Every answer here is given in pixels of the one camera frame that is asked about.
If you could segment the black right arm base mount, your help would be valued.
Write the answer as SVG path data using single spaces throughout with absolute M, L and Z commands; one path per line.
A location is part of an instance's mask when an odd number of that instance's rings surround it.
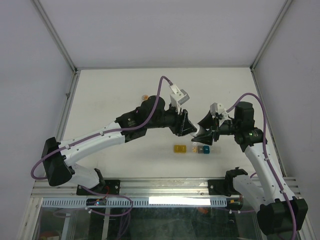
M 240 175 L 232 179 L 209 179 L 207 181 L 208 194 L 210 196 L 226 196 L 248 194 L 253 187 L 248 176 Z

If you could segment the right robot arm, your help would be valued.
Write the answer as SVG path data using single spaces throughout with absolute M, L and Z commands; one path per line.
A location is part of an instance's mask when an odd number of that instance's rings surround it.
M 244 169 L 236 167 L 226 172 L 222 183 L 215 185 L 216 192 L 228 197 L 241 194 L 256 212 L 264 235 L 297 233 L 303 226 L 308 205 L 304 199 L 296 197 L 277 170 L 268 152 L 265 133 L 255 126 L 254 115 L 250 102 L 238 102 L 233 117 L 221 103 L 213 103 L 198 123 L 205 132 L 192 141 L 212 145 L 220 136 L 233 136 L 252 164 L 261 186 L 256 186 Z

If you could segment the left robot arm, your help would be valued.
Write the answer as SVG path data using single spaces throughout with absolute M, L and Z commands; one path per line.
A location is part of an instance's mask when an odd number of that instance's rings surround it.
M 55 137 L 47 139 L 42 156 L 48 184 L 57 187 L 70 182 L 89 189 L 93 194 L 100 194 L 105 188 L 101 171 L 88 169 L 77 162 L 105 148 L 141 138 L 148 129 L 160 128 L 169 128 L 178 137 L 200 131 L 199 125 L 189 120 L 187 110 L 177 110 L 172 105 L 165 109 L 165 101 L 153 95 L 136 109 L 88 136 L 61 142 Z

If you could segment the white pill bottle blue label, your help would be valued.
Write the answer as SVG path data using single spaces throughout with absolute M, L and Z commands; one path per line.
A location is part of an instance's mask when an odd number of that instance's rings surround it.
M 206 132 L 206 129 L 198 124 L 195 124 L 194 127 L 196 128 L 196 131 L 190 133 L 190 135 L 193 137 L 198 137 L 200 135 L 203 135 Z

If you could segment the weekly pill organizer strip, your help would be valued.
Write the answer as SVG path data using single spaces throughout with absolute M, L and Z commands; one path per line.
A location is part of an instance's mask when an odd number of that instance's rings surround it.
M 184 144 L 174 144 L 173 152 L 176 154 L 186 154 L 186 153 L 196 153 L 196 154 L 220 154 L 222 152 L 219 146 L 209 146 L 209 145 L 184 145 Z

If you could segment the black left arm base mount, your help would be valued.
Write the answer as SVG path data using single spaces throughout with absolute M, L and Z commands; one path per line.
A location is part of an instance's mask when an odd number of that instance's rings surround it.
M 121 188 L 121 181 L 119 179 L 104 179 L 104 183 L 99 183 L 97 186 L 91 188 L 90 190 L 101 194 L 111 194 L 111 195 L 119 195 Z M 89 196 L 91 193 L 85 190 L 82 186 L 78 185 L 76 190 L 77 196 Z

